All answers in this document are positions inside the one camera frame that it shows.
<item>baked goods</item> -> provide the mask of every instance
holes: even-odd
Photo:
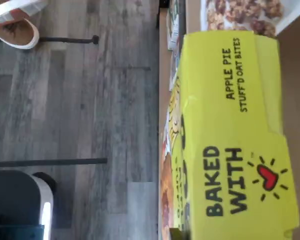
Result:
[[[274,38],[284,15],[281,0],[206,0],[202,30],[248,30]]]

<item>wooden floor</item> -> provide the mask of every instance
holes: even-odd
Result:
[[[156,0],[50,0],[44,43],[0,43],[0,161],[108,158],[23,167],[57,182],[53,240],[158,238],[159,31]]]

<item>black metal rod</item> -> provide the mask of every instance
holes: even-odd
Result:
[[[97,35],[93,35],[91,39],[79,39],[79,38],[67,38],[67,37],[49,37],[42,36],[39,39],[39,42],[54,42],[54,43],[70,43],[70,44],[90,44],[93,43],[97,45],[99,43],[99,37]]]
[[[58,159],[58,160],[27,160],[0,161],[0,168],[17,168],[30,166],[71,166],[107,164],[107,158]]]

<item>product packaging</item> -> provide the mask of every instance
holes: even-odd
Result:
[[[249,30],[274,38],[289,0],[202,0],[201,30]]]
[[[282,131],[277,41],[251,31],[184,38],[160,171],[162,239],[291,240],[299,225]]]
[[[179,39],[179,8],[178,0],[170,0],[170,7],[166,16],[167,44],[169,50],[177,47]]]

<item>snack box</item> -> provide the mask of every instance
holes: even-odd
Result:
[[[287,240],[299,225],[282,131],[278,45],[249,31],[186,35],[161,159],[162,239]]]
[[[185,0],[186,32],[248,30],[274,37],[300,16],[300,0]]]

